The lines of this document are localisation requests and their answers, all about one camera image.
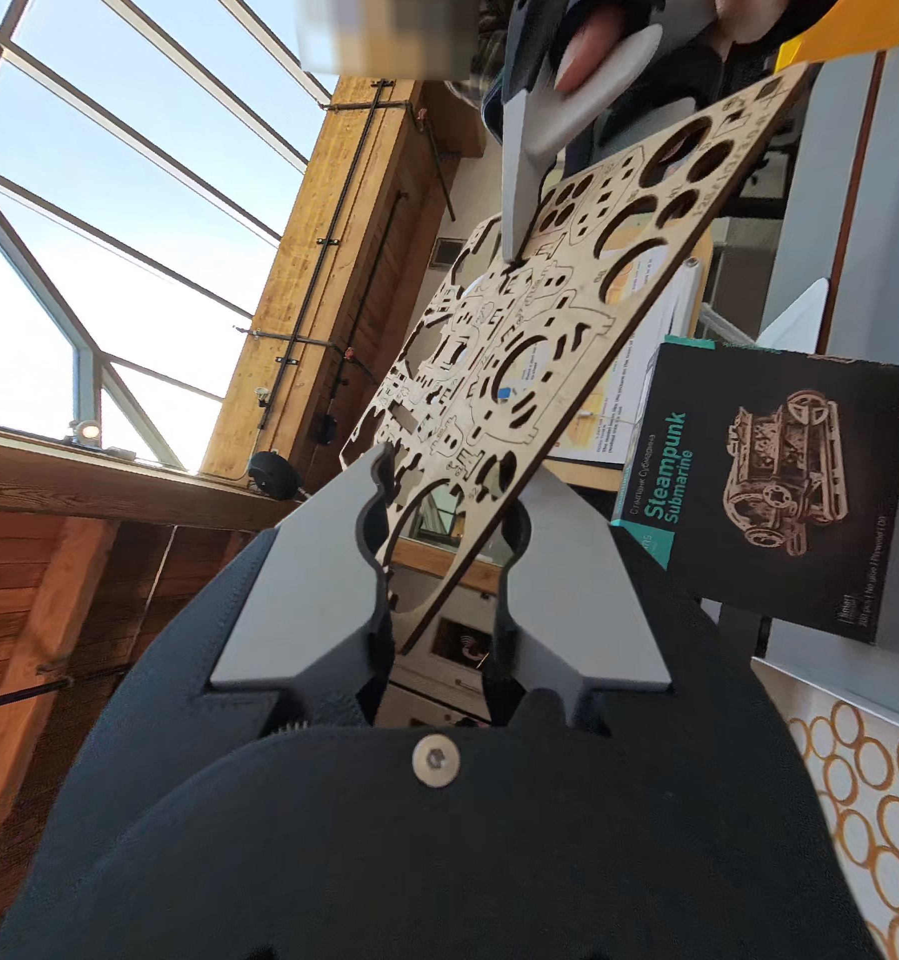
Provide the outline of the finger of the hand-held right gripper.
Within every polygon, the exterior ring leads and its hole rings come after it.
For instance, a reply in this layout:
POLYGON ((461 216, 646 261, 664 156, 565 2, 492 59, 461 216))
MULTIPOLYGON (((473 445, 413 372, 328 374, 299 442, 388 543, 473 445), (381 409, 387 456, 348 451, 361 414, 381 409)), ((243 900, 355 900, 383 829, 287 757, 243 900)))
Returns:
POLYGON ((501 255, 515 263, 527 241, 551 167, 545 95, 521 90, 503 105, 501 255))

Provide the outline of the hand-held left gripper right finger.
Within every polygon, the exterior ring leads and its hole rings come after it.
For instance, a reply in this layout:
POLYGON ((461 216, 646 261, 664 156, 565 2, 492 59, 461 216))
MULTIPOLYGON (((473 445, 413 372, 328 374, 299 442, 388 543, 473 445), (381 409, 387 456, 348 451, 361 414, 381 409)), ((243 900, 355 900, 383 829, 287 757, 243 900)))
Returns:
POLYGON ((492 726, 508 724, 533 690, 550 690, 572 725, 600 694, 672 686, 611 525, 546 468, 501 525, 512 555, 500 574, 485 667, 492 726))

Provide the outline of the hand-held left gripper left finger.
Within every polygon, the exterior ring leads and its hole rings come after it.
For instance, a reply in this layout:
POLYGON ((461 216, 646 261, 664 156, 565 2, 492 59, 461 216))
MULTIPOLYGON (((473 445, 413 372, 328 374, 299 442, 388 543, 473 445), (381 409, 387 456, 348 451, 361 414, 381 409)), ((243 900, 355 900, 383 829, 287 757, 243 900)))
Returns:
POLYGON ((277 526, 210 675, 276 692, 305 724, 373 724, 394 666, 387 580, 395 454, 362 454, 277 526))

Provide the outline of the laser-cut wooden parts sheet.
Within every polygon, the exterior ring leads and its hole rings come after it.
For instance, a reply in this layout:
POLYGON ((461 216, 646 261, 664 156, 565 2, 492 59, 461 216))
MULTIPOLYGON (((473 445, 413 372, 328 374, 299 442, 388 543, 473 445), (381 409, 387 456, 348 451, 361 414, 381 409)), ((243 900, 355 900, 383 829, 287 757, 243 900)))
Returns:
POLYGON ((419 605, 391 613, 397 653, 429 626, 817 72, 789 66, 547 192, 521 261, 501 255, 434 294, 340 453, 395 455, 384 571, 413 509, 458 498, 460 546, 419 605))

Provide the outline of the black model kit box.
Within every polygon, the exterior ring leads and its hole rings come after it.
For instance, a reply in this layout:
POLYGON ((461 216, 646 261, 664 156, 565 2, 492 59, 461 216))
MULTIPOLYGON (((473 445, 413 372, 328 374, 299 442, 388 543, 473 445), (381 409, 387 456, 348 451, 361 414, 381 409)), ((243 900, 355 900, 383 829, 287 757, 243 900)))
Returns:
POLYGON ((668 337, 611 525, 691 594, 874 645, 899 365, 668 337))

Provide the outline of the person's right hand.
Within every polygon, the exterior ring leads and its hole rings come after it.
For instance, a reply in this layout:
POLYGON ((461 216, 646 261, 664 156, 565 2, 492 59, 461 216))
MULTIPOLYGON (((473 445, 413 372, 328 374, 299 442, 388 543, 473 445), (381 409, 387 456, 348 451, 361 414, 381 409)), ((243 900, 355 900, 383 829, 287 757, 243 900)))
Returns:
MULTIPOLYGON (((713 51, 725 63, 736 49, 761 56, 813 27, 834 1, 716 1, 715 19, 694 44, 713 51)), ((580 88, 615 49, 648 21, 653 2, 571 2, 550 48, 554 88, 580 88)))

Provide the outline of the laminated instruction sheet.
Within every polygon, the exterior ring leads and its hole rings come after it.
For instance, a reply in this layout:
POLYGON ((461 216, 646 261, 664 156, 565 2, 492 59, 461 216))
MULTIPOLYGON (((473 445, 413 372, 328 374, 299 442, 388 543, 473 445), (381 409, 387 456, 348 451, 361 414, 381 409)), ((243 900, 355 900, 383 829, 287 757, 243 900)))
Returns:
POLYGON ((550 460, 623 467, 659 346, 669 336, 686 338, 696 329, 713 249, 705 233, 556 441, 550 460))

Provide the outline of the yellow plastic bin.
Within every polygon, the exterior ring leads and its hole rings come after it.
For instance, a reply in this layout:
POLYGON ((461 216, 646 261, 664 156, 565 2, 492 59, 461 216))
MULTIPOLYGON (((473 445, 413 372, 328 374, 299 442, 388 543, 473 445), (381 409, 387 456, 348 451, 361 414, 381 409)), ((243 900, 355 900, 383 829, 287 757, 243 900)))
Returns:
POLYGON ((783 43, 774 73, 899 47, 899 1, 838 1, 811 27, 783 43))

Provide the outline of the white tray with brown rings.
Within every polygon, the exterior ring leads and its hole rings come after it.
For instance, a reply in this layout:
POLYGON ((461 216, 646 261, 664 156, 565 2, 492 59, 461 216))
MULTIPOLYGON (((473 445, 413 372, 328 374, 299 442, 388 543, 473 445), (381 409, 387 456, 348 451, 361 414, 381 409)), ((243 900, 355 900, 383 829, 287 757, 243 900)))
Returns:
POLYGON ((764 659, 751 666, 801 754, 876 946, 899 959, 899 714, 764 659))

